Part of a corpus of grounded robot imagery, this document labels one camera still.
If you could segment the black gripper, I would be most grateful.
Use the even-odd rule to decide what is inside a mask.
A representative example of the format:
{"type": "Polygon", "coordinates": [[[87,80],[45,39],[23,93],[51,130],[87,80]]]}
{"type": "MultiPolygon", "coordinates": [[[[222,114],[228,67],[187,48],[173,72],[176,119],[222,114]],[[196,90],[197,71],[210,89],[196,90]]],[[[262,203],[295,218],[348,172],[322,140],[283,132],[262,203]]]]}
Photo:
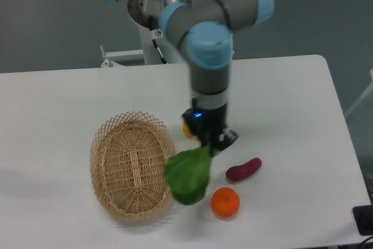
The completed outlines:
{"type": "Polygon", "coordinates": [[[227,128],[227,103],[214,109],[205,109],[192,99],[192,108],[183,114],[183,120],[200,142],[200,145],[211,143],[211,156],[216,156],[231,146],[239,137],[232,129],[227,128]]]}

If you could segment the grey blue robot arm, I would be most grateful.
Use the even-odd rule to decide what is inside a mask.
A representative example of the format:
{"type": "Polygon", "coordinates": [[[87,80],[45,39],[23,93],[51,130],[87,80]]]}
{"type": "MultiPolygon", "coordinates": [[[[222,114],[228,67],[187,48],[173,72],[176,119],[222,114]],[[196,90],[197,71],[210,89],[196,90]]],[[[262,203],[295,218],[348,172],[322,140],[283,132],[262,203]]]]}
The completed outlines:
{"type": "Polygon", "coordinates": [[[153,47],[160,32],[188,63],[192,98],[183,119],[211,156],[238,138],[226,123],[233,33],[268,20],[274,9],[275,0],[212,0],[197,8],[189,0],[128,0],[131,18],[149,30],[153,47]]]}

